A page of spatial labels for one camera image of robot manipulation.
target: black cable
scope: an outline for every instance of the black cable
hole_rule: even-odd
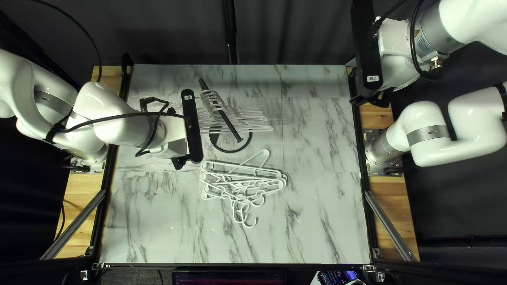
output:
[[[55,240],[60,237],[63,231],[63,225],[65,225],[65,209],[63,208],[63,201],[62,201],[62,225],[60,226],[60,230],[58,231],[58,234],[55,237]]]
[[[81,29],[81,31],[83,31],[83,33],[85,33],[86,37],[90,40],[90,42],[92,43],[93,45],[93,48],[95,49],[95,51],[97,52],[97,57],[98,57],[98,77],[97,77],[97,82],[100,82],[100,79],[102,78],[102,58],[100,57],[100,53],[98,52],[98,48],[97,46],[95,45],[95,42],[93,41],[92,37],[90,36],[90,34],[88,33],[88,31],[83,27],[81,26],[81,24],[79,24],[78,21],[76,21],[71,15],[69,15],[67,12],[65,12],[64,10],[56,7],[55,5],[53,4],[49,4],[47,2],[44,2],[44,1],[41,1],[41,0],[26,0],[26,1],[30,1],[30,2],[35,2],[35,3],[39,3],[39,4],[42,4],[44,6],[47,6],[49,8],[52,8],[58,12],[60,12],[61,14],[63,14],[65,17],[67,17],[68,19],[70,19],[74,24],[76,24],[79,29]]]
[[[216,141],[214,141],[212,138],[211,138],[211,134],[209,134],[209,140],[211,141],[211,144],[219,151],[223,152],[223,153],[237,153],[241,150],[243,150],[244,148],[246,148],[246,146],[248,146],[248,144],[250,143],[250,141],[252,140],[252,133],[249,133],[248,134],[248,138],[246,139],[246,143],[244,145],[242,145],[240,148],[236,149],[236,150],[224,150],[222,149],[221,147],[217,146],[216,145]]]
[[[65,274],[65,276],[63,277],[63,280],[62,280],[62,284],[61,285],[64,285],[65,282],[67,281],[67,276],[68,276],[68,273]]]
[[[407,2],[407,0],[398,1],[398,3],[394,4],[389,10],[387,10],[387,12],[384,14],[384,16],[380,17],[380,19],[373,22],[372,27],[370,28],[370,35],[372,38],[376,39],[377,32],[379,31],[380,26],[382,25],[384,20],[387,19],[387,17],[389,17],[389,15],[391,15],[392,12],[394,12],[396,9],[398,9],[405,2]]]
[[[139,149],[139,151],[137,151],[137,153],[135,153],[135,156],[136,157],[139,157],[141,155],[144,155],[144,154],[147,154],[147,153],[150,153],[150,151],[144,151],[152,142],[153,140],[155,139],[155,135],[157,134],[157,127],[158,127],[158,121],[160,120],[160,115],[163,114],[164,110],[169,106],[169,102],[165,102],[164,106],[162,108],[160,108],[160,111],[158,112],[158,116],[157,118],[155,119],[154,121],[154,124],[153,124],[153,128],[152,128],[152,133],[150,135],[150,139],[148,139],[148,141]]]
[[[84,173],[90,172],[90,167],[88,165],[78,166],[78,165],[62,165],[61,168],[69,169],[71,171],[82,171]]]
[[[160,276],[160,283],[162,285],[164,285],[164,279],[162,278],[162,273],[160,273],[160,269],[157,269],[157,271],[159,272],[159,276]]]
[[[439,74],[423,71],[419,66],[419,63],[417,62],[417,54],[415,50],[415,36],[414,36],[415,22],[417,20],[417,15],[419,14],[419,10],[421,9],[423,3],[424,0],[419,0],[419,2],[417,2],[417,5],[415,6],[414,9],[414,13],[412,14],[412,21],[410,22],[410,31],[409,31],[410,56],[412,57],[412,63],[414,64],[414,68],[417,71],[417,73],[419,73],[421,78],[424,78],[429,81],[435,81],[439,77]]]
[[[72,132],[72,131],[75,131],[75,130],[81,128],[81,127],[92,125],[92,124],[96,124],[96,123],[100,123],[100,122],[111,121],[111,120],[116,120],[116,119],[124,119],[124,118],[130,118],[130,117],[142,117],[142,116],[169,116],[169,117],[176,117],[176,118],[184,119],[187,124],[190,124],[189,118],[187,118],[185,116],[182,116],[182,115],[178,115],[178,114],[168,114],[168,113],[162,113],[161,114],[160,112],[138,112],[138,113],[127,113],[127,114],[121,114],[121,115],[116,115],[116,116],[110,116],[110,117],[104,117],[104,118],[100,118],[100,119],[90,120],[90,121],[87,121],[87,122],[84,122],[84,123],[81,123],[81,124],[77,124],[77,125],[75,125],[72,128],[62,130],[62,132],[64,132],[64,133]]]

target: white marble tile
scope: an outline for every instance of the white marble tile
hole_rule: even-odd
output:
[[[369,262],[350,105],[287,98],[282,106],[289,262]]]
[[[285,192],[289,263],[369,263],[356,172],[299,169]]]
[[[286,170],[359,172],[352,108],[348,100],[285,98],[282,99],[282,114]]]
[[[287,173],[289,184],[262,207],[252,207],[249,221],[258,223],[243,228],[232,220],[228,201],[202,200],[198,164],[175,171],[169,158],[135,158],[137,149],[120,147],[101,260],[368,263],[344,75],[338,66],[137,65],[128,101],[135,109],[140,98],[154,96],[181,113],[180,92],[199,92],[199,77],[227,104],[262,109],[272,132],[254,133],[249,146],[235,154],[217,151],[202,135],[204,159],[241,163],[269,149],[265,166]],[[292,88],[284,96],[281,78]],[[202,106],[200,99],[196,105]],[[222,134],[219,141],[234,140]]]
[[[132,108],[140,110],[139,99],[153,96],[168,101],[169,107],[173,107],[178,114],[182,114],[180,92],[190,88],[198,95],[201,89],[197,81],[200,77],[207,82],[209,88],[219,93],[226,104],[236,108],[261,108],[273,121],[273,124],[281,122],[278,65],[136,65],[128,104]],[[204,106],[200,98],[196,98],[196,106],[197,108]],[[149,111],[156,112],[161,107],[161,103],[155,102],[149,105]],[[278,132],[280,137],[278,141],[281,145],[281,128],[275,132]],[[248,137],[248,133],[241,135],[245,139]],[[253,135],[251,146],[243,152],[254,154],[255,150],[258,151],[270,146],[271,138],[269,134],[256,133]],[[217,153],[209,143],[207,135],[203,135],[202,139],[205,159],[223,157],[222,153]],[[146,154],[136,158],[134,156],[136,152],[135,148],[120,147],[117,169],[175,171],[170,158],[164,153],[160,155]],[[273,155],[281,159],[283,153],[280,151],[273,153]],[[179,172],[194,171],[198,168],[198,165],[188,162]]]
[[[232,220],[228,200],[199,200],[195,237],[196,263],[286,263],[285,190],[252,207],[244,228]]]
[[[116,171],[101,262],[192,263],[198,171]]]
[[[265,167],[283,168],[280,98],[231,98],[233,106],[258,107],[272,120],[272,132],[254,133],[244,150],[227,154],[217,151],[203,136],[204,158],[241,163],[262,149],[269,149]],[[285,190],[266,198],[266,203],[249,211],[248,223],[257,217],[255,227],[243,228],[232,220],[228,201],[199,199],[195,260],[197,263],[285,263]]]
[[[282,97],[350,99],[343,65],[282,65]]]
[[[279,97],[271,86],[280,86],[279,65],[146,65],[134,67],[131,96],[159,97],[192,89],[200,96],[202,78],[209,88],[230,89],[246,97]]]

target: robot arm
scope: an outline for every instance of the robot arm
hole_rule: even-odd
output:
[[[440,0],[419,13],[411,35],[409,20],[386,19],[378,31],[384,84],[379,89],[402,89],[419,78],[411,59],[414,37],[417,61],[423,70],[442,68],[450,53],[481,42],[507,55],[507,1]]]
[[[0,117],[16,116],[18,130],[29,137],[45,140],[53,126],[67,115],[66,128],[70,128],[94,119],[139,112],[100,83],[89,82],[77,94],[61,78],[7,51],[0,50],[0,64]],[[184,120],[161,116],[157,126],[153,121],[138,116],[95,123],[72,132],[58,132],[52,142],[79,157],[84,165],[93,165],[105,159],[107,144],[140,148],[156,128],[147,149],[151,153],[164,152],[170,158],[184,157]]]
[[[435,166],[496,152],[507,143],[502,123],[504,100],[495,87],[453,99],[448,111],[457,140],[450,139],[437,104],[410,104],[394,124],[365,144],[366,157],[388,167],[396,157],[411,152],[417,165]]]

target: gray marble veining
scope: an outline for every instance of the gray marble veining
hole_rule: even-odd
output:
[[[227,201],[201,199],[199,165],[175,171],[164,156],[134,158],[136,149],[120,147],[101,260],[369,263],[345,67],[137,65],[128,103],[139,109],[140,98],[155,96],[181,112],[179,93],[198,94],[201,77],[228,104],[262,109],[274,128],[237,154],[202,135],[204,159],[241,163],[267,148],[266,166],[287,173],[288,186],[250,210],[258,223],[246,229]]]

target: black curtain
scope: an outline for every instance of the black curtain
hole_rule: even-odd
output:
[[[40,46],[0,13],[0,48],[74,82]],[[65,152],[22,135],[0,119],[0,262],[38,259],[53,242],[68,171]]]

